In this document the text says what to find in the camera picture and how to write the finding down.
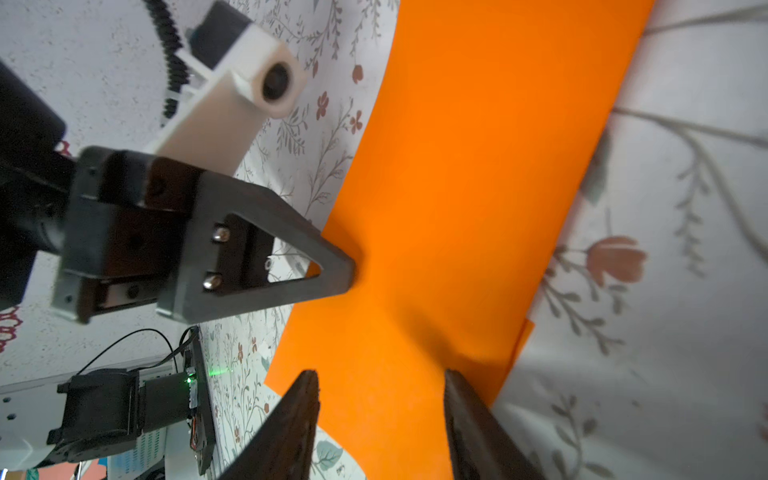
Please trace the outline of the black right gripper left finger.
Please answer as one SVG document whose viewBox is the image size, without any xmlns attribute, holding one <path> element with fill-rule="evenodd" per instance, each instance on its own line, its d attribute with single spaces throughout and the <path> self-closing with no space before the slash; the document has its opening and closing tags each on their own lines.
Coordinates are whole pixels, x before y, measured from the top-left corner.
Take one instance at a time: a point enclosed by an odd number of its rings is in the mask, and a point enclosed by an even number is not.
<svg viewBox="0 0 768 480">
<path fill-rule="evenodd" d="M 304 370 L 219 478 L 307 479 L 319 412 L 318 374 Z"/>
</svg>

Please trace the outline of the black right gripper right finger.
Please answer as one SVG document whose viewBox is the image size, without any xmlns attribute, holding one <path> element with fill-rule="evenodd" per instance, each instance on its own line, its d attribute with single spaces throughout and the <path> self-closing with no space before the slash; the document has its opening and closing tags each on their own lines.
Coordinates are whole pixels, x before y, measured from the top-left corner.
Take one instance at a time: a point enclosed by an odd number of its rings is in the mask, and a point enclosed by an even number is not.
<svg viewBox="0 0 768 480">
<path fill-rule="evenodd" d="M 455 479 L 541 479 L 463 374 L 445 371 L 444 417 Z"/>
</svg>

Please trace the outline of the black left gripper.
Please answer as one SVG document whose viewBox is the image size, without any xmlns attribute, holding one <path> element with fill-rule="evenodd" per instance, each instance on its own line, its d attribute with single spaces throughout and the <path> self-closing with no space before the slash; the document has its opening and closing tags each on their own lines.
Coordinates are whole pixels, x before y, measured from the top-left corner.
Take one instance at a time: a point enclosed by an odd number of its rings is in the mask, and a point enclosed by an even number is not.
<svg viewBox="0 0 768 480">
<path fill-rule="evenodd" d="M 166 157 L 86 148 L 69 190 L 53 311 L 86 324 L 158 300 L 160 315 L 199 324 L 351 288 L 354 260 L 275 192 L 202 173 Z M 270 281 L 277 240 L 319 273 Z"/>
</svg>

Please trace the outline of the orange square paper sheet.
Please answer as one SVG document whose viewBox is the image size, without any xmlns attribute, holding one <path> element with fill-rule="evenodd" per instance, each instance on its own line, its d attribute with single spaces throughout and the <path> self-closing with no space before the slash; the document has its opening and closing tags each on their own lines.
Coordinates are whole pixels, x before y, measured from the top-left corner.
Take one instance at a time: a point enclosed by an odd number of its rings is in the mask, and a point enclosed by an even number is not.
<svg viewBox="0 0 768 480">
<path fill-rule="evenodd" d="M 447 479 L 444 372 L 491 402 L 616 100 L 648 1 L 404 1 L 324 228 L 343 295 L 301 303 L 267 376 L 320 381 L 371 479 Z"/>
</svg>

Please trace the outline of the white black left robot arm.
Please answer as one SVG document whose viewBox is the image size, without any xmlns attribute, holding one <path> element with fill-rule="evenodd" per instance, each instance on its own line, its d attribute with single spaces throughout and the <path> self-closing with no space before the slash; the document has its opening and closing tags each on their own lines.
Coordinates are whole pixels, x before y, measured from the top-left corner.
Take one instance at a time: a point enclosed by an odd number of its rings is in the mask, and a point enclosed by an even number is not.
<svg viewBox="0 0 768 480">
<path fill-rule="evenodd" d="M 56 147 L 64 122 L 1 72 L 1 306 L 18 306 L 36 256 L 57 255 L 53 303 L 77 323 L 144 305 L 186 325 L 173 375 L 82 368 L 1 409 L 1 465 L 27 470 L 121 454 L 182 423 L 197 468 L 216 444 L 199 326 L 347 292 L 354 261 L 273 191 L 167 157 Z"/>
</svg>

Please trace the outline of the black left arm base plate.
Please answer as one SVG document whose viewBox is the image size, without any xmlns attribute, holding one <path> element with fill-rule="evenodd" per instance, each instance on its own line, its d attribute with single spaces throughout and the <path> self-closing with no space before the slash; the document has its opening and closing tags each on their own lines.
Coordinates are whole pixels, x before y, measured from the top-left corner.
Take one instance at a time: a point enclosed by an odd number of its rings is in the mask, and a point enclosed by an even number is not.
<svg viewBox="0 0 768 480">
<path fill-rule="evenodd" d="M 216 431 L 199 327 L 189 327 L 183 333 L 181 347 L 184 373 L 190 389 L 190 448 L 195 455 L 199 475 L 205 476 L 213 461 Z"/>
</svg>

